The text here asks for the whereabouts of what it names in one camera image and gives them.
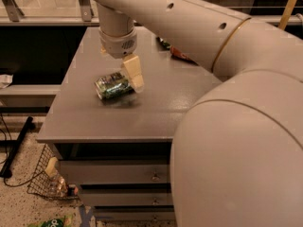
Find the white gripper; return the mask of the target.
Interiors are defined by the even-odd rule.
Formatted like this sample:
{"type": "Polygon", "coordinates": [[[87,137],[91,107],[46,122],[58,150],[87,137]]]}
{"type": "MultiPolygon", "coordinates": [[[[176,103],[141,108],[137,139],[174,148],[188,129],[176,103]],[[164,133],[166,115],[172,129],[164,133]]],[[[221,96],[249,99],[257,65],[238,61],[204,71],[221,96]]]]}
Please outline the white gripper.
{"type": "Polygon", "coordinates": [[[129,34],[123,36],[110,36],[102,30],[99,31],[99,37],[102,44],[101,54],[109,54],[115,59],[123,59],[122,73],[130,82],[137,93],[144,89],[144,80],[141,71],[140,59],[132,54],[137,47],[137,33],[133,29],[129,34]]]}

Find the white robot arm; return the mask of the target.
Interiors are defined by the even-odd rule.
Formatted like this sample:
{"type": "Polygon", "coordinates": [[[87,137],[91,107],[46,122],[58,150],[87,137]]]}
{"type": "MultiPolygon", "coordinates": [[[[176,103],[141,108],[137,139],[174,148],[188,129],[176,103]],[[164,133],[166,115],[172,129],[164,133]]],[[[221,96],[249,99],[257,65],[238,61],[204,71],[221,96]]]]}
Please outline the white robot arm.
{"type": "Polygon", "coordinates": [[[174,135],[178,227],[303,227],[302,43],[203,0],[95,0],[221,79],[174,135]]]}

